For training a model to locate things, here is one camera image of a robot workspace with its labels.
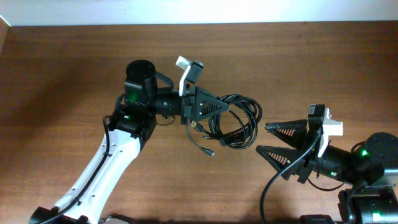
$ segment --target white wall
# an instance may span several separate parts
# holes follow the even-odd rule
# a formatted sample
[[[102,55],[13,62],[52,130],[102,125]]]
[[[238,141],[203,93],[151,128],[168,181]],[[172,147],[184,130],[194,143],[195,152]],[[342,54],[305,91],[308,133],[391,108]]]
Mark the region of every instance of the white wall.
[[[398,19],[398,0],[0,0],[12,26]]]

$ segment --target coiled black cable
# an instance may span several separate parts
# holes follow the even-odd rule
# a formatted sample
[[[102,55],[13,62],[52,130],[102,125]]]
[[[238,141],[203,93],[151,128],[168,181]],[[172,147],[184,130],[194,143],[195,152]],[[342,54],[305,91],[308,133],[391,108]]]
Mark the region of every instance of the coiled black cable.
[[[229,112],[238,120],[241,128],[231,131],[230,133],[223,134],[221,130],[221,113],[213,115],[209,118],[210,139],[219,140],[222,146],[228,146],[232,149],[247,149],[250,147],[257,138],[258,123],[262,117],[262,108],[260,104],[251,98],[241,96],[239,94],[226,95],[220,98],[220,101],[228,105],[235,105],[243,110],[248,117],[248,122],[243,124],[241,118],[236,115],[232,110]]]

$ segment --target wood grain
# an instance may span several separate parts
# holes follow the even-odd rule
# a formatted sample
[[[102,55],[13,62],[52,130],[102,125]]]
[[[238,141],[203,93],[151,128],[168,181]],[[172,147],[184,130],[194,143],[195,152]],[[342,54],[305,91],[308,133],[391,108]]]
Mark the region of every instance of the wood grain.
[[[332,144],[348,150],[378,131],[398,135],[397,37],[398,22],[11,27],[0,59],[1,223],[27,223],[38,206],[51,208],[72,186],[102,140],[101,119],[124,91],[126,65],[135,59],[151,60],[175,83],[179,55],[200,60],[205,70],[197,85],[257,100],[264,114],[255,145],[283,146],[263,125],[305,119],[310,103],[324,103],[345,126]],[[228,131],[238,124],[226,114],[222,125]],[[259,197],[275,171],[255,146],[234,151],[192,132],[216,152],[208,157],[184,128],[156,127],[103,216],[260,219]],[[337,194],[296,177],[278,180],[266,213],[340,220]]]
[[[0,55],[4,46],[4,42],[6,41],[8,29],[9,26],[0,18]]]

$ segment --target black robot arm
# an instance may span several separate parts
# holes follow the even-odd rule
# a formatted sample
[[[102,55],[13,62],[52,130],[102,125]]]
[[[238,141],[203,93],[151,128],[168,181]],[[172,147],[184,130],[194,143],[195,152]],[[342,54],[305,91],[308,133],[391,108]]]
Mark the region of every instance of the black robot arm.
[[[298,175],[298,182],[304,184],[311,172],[316,172],[352,185],[351,189],[339,193],[338,208],[344,223],[398,223],[398,202],[392,189],[398,181],[398,138],[388,133],[375,133],[355,145],[351,152],[327,144],[319,156],[322,134],[330,130],[330,126],[326,127],[331,124],[326,121],[330,118],[327,110],[325,105],[312,105],[308,120],[267,123],[270,133],[294,149],[258,146],[256,151],[277,172],[295,163],[282,174],[285,180]],[[319,139],[306,153],[308,141],[316,132]],[[304,217],[302,223],[319,223],[318,216]]]

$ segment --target cable connector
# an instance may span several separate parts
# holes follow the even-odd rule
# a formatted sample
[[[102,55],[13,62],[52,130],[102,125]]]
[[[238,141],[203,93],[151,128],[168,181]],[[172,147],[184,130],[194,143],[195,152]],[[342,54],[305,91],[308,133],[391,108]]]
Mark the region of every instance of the cable connector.
[[[208,154],[209,156],[214,156],[214,154],[215,154],[212,150],[204,148],[204,147],[201,150],[203,152],[205,152],[206,154]]]
[[[202,136],[201,138],[207,139],[207,140],[214,140],[216,138],[210,137],[210,136]]]
[[[203,131],[203,125],[201,125],[200,123],[197,123],[196,121],[191,121],[191,126],[199,132]]]
[[[230,145],[232,142],[234,142],[237,138],[239,138],[239,136],[236,136],[235,134],[232,135],[227,135],[222,137],[221,139],[218,140],[218,143],[220,144],[220,146],[227,146]]]

